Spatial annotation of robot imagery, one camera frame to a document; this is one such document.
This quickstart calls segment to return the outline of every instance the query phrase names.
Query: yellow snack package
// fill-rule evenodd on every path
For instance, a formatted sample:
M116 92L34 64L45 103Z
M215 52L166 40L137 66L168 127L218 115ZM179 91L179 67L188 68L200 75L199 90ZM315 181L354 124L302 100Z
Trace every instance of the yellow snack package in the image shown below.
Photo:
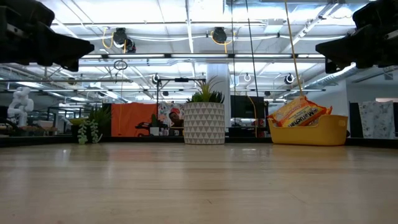
M268 117L274 119L278 127L306 126L326 114L326 111L325 107L307 100L306 96L300 96Z

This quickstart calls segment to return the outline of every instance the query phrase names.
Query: yellow basket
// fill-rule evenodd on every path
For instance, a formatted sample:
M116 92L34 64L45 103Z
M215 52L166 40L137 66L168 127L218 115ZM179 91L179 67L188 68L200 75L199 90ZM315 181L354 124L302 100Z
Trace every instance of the yellow basket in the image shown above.
M346 116L322 115L315 126L280 128L268 119L272 142L314 146L340 146L346 141Z

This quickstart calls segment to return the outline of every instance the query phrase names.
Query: white geometric planter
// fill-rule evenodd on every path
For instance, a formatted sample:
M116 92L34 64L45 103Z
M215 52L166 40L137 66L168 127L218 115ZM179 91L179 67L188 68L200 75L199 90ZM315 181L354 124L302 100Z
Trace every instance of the white geometric planter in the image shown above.
M225 118L222 103L186 103L184 141L186 144L224 144Z

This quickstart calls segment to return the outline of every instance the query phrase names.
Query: white column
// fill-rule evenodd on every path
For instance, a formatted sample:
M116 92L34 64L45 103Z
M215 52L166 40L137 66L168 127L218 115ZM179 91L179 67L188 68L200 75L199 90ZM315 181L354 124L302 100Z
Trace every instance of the white column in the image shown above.
M225 106L225 128L231 126L231 91L229 88L230 77L228 64L208 64L207 65L207 80L214 78L217 83L212 91L220 91L224 94L224 106Z

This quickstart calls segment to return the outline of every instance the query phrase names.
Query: computer monitor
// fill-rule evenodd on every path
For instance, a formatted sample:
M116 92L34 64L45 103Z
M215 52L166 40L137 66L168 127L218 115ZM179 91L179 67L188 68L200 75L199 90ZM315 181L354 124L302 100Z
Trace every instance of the computer monitor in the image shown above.
M231 118L255 118L264 119L265 117L264 98L255 96L231 96Z

